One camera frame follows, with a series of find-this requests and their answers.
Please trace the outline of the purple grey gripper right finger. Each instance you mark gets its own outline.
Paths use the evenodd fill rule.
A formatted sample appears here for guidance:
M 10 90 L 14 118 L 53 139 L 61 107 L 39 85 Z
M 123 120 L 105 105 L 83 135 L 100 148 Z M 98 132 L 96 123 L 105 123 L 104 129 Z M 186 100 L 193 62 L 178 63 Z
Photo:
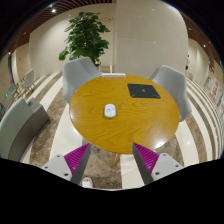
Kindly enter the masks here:
M 137 143 L 133 144 L 132 154 L 140 171 L 142 180 L 148 185 L 183 168 L 169 154 L 158 154 Z

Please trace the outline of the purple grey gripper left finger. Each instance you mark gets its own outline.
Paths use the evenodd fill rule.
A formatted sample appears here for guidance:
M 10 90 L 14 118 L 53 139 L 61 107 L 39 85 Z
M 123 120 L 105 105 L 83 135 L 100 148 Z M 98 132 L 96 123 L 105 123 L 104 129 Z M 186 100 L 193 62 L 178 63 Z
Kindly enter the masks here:
M 79 185 L 90 154 L 91 146 L 85 144 L 66 155 L 56 154 L 42 169 Z

